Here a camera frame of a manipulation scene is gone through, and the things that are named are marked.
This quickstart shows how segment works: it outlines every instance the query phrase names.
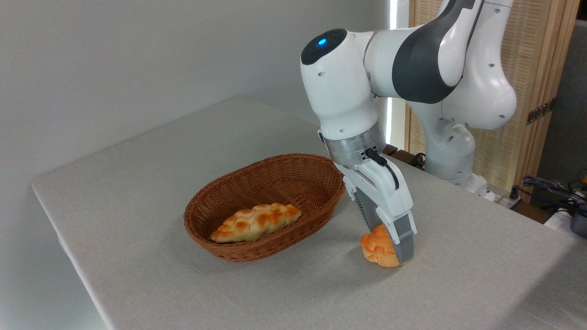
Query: table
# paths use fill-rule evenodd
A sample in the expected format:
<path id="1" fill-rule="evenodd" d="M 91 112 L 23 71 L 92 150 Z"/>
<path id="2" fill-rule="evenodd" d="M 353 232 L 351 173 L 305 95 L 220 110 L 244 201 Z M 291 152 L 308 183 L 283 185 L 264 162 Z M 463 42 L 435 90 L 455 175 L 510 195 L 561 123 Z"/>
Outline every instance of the table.
<path id="1" fill-rule="evenodd" d="M 38 177 L 33 189 L 111 329 L 587 327 L 587 246 L 397 160 L 415 256 L 362 255 L 344 196 L 313 236 L 231 263 L 183 227 L 211 180 L 284 153 L 326 155 L 317 127 L 231 99 Z"/>

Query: bread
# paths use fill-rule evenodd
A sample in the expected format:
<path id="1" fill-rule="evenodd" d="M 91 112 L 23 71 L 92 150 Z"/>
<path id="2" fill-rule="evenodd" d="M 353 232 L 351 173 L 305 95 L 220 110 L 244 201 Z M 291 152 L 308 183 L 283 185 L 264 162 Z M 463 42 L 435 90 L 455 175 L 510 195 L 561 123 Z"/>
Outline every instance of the bread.
<path id="1" fill-rule="evenodd" d="M 216 243 L 252 241 L 290 224 L 300 215 L 302 210 L 290 204 L 257 205 L 228 217 L 210 238 Z"/>
<path id="2" fill-rule="evenodd" d="M 383 267 L 399 266 L 396 250 L 393 248 L 392 239 L 389 237 L 385 225 L 378 225 L 373 232 L 361 238 L 363 255 L 371 262 L 376 262 Z"/>

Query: cable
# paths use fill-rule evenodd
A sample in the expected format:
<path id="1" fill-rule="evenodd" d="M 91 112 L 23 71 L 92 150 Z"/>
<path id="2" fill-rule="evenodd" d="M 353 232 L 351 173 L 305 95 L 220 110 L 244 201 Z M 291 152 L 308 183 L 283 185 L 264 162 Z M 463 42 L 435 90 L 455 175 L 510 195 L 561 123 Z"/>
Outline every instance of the cable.
<path id="1" fill-rule="evenodd" d="M 557 203 L 554 201 L 549 201 L 546 200 L 536 194 L 532 194 L 529 191 L 526 191 L 524 189 L 522 189 L 520 186 L 514 186 L 514 188 L 516 188 L 519 192 L 522 192 L 532 198 L 535 198 L 543 203 L 547 203 L 550 204 L 552 206 L 558 207 L 558 208 L 563 208 L 564 210 L 567 211 L 567 213 L 574 215 L 575 213 L 579 213 L 582 216 L 587 216 L 587 204 L 585 204 L 585 202 L 583 201 L 583 203 L 577 203 L 576 200 L 568 200 L 566 203 Z"/>

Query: black cable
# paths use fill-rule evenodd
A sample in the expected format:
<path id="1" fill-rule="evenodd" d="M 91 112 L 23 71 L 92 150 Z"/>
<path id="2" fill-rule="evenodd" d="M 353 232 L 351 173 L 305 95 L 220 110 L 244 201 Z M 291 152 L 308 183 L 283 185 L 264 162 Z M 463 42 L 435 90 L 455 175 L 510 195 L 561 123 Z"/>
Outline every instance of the black cable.
<path id="1" fill-rule="evenodd" d="M 554 202 L 554 201 L 546 200 L 546 199 L 544 199 L 544 198 L 542 198 L 542 197 L 540 197 L 540 196 L 538 196 L 536 194 L 532 194 L 529 191 L 526 191 L 526 190 L 522 189 L 519 186 L 514 186 L 514 187 L 518 191 L 520 191 L 520 192 L 522 192 L 522 193 L 524 193 L 524 194 L 526 194 L 526 195 L 528 195 L 528 196 L 530 196 L 532 198 L 535 198 L 535 199 L 537 199 L 537 200 L 539 200 L 541 202 L 544 202 L 544 203 L 547 203 L 547 204 L 556 206 L 558 208 L 563 208 L 563 209 L 567 210 L 569 214 L 571 214 L 571 212 L 572 212 L 573 214 L 579 213 L 579 214 L 581 214 L 583 216 L 586 216 L 587 215 L 587 208 L 585 208 L 584 205 L 582 205 L 582 204 L 577 204 L 576 201 L 574 201 L 574 200 L 568 201 L 565 204 L 557 203 L 557 202 Z"/>

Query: wooden panel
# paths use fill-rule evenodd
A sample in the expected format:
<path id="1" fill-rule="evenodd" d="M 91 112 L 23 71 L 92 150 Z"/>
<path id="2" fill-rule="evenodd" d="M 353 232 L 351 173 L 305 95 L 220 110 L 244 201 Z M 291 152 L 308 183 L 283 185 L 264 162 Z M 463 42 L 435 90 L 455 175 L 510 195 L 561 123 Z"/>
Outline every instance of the wooden panel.
<path id="1" fill-rule="evenodd" d="M 441 0 L 412 1 L 414 26 L 432 20 Z M 502 43 L 502 65 L 518 102 L 510 122 L 496 131 L 470 129 L 476 152 L 473 171 L 509 189 L 535 175 L 550 115 L 526 125 L 528 113 L 556 95 L 579 0 L 516 0 Z M 425 152 L 426 141 L 414 112 L 406 116 L 406 144 Z"/>

